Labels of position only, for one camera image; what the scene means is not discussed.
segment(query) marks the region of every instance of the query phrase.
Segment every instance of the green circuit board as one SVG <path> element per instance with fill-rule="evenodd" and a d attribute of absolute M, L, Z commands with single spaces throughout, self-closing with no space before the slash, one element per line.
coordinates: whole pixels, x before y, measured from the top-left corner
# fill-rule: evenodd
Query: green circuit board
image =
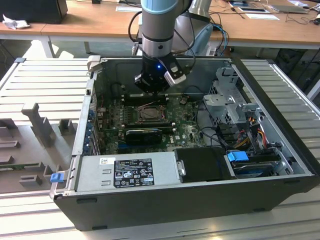
<path fill-rule="evenodd" d="M 120 99 L 105 106 L 103 124 L 100 129 L 101 154 L 132 154 L 171 152 L 176 148 L 204 147 L 205 143 L 195 123 L 197 106 L 192 101 L 181 104 L 186 97 L 169 96 L 166 105 L 148 104 L 148 113 L 139 113 L 140 106 L 124 106 Z M 162 141 L 157 145 L 129 146 L 125 142 L 128 130 L 124 123 L 141 120 L 141 116 L 152 119 L 154 112 L 159 114 L 159 121 L 175 123 L 175 131 L 162 134 Z"/>

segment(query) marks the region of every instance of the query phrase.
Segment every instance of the motherboard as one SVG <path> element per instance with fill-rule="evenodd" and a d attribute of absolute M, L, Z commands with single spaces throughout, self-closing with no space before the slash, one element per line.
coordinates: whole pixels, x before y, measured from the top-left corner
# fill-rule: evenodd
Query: motherboard
<path fill-rule="evenodd" d="M 171 152 L 178 148 L 204 147 L 195 122 L 197 108 L 197 102 L 185 95 L 164 96 L 152 101 L 114 99 L 98 112 L 101 154 Z"/>

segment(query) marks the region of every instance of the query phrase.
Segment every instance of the warning label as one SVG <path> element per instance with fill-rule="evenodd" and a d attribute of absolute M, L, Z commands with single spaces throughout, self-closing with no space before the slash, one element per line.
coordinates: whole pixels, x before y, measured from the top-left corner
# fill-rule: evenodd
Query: warning label
<path fill-rule="evenodd" d="M 116 188 L 155 185 L 151 158 L 114 161 L 114 181 Z"/>

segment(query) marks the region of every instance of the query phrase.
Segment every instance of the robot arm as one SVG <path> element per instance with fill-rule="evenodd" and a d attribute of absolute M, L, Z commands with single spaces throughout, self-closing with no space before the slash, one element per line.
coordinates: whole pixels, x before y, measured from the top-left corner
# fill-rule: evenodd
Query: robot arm
<path fill-rule="evenodd" d="M 185 70 L 172 55 L 176 18 L 192 0 L 141 0 L 142 71 L 135 85 L 157 95 L 186 79 Z"/>

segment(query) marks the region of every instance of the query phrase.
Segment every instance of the blue cable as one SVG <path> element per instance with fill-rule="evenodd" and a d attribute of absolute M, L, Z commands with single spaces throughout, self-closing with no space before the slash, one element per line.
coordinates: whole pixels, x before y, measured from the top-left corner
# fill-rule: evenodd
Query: blue cable
<path fill-rule="evenodd" d="M 216 27 L 217 29 L 219 29 L 221 31 L 221 33 L 223 34 L 223 37 L 224 37 L 224 48 L 223 48 L 223 51 L 221 52 L 220 56 L 223 55 L 223 53 L 225 52 L 226 48 L 227 48 L 227 35 L 226 35 L 226 31 L 223 30 L 221 27 L 219 27 L 218 25 L 215 25 L 215 24 L 212 24 L 214 27 Z"/>

